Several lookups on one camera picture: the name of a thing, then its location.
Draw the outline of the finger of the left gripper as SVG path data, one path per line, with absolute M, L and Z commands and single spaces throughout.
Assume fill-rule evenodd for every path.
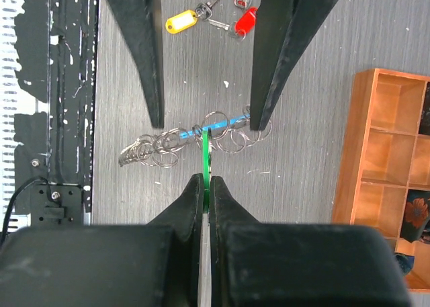
M 164 127 L 161 0 L 107 0 L 136 65 L 150 122 Z
M 250 128 L 263 131 L 300 57 L 338 0 L 261 0 L 256 14 Z

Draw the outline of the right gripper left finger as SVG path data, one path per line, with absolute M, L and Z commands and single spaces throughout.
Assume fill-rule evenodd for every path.
M 158 216 L 149 226 L 170 226 L 181 242 L 191 239 L 199 232 L 202 224 L 204 200 L 204 178 L 201 173 L 191 176 L 181 195 Z

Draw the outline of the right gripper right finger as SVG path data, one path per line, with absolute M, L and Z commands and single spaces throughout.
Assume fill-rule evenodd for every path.
M 211 241 L 222 242 L 222 228 L 227 224 L 253 224 L 259 221 L 242 207 L 231 195 L 220 176 L 210 182 L 209 223 Z

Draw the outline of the blue-handled keyring with rings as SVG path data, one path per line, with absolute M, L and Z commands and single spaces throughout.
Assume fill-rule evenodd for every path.
M 246 105 L 242 114 L 229 117 L 221 111 L 213 111 L 204 117 L 201 124 L 190 129 L 172 128 L 160 134 L 142 134 L 125 146 L 118 156 L 118 164 L 123 167 L 140 163 L 147 167 L 172 168 L 179 162 L 179 152 L 188 145 L 202 147 L 203 133 L 210 134 L 210 149 L 227 154 L 237 154 L 267 139 L 272 130 L 268 122 L 262 131 L 250 129 L 250 106 Z

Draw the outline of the green tag key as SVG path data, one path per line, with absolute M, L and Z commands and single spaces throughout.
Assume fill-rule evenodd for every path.
M 204 213 L 208 213 L 210 206 L 210 180 L 211 180 L 211 161 L 212 161 L 212 148 L 211 148 L 212 130 L 208 128 L 202 131 L 202 171 L 204 179 Z

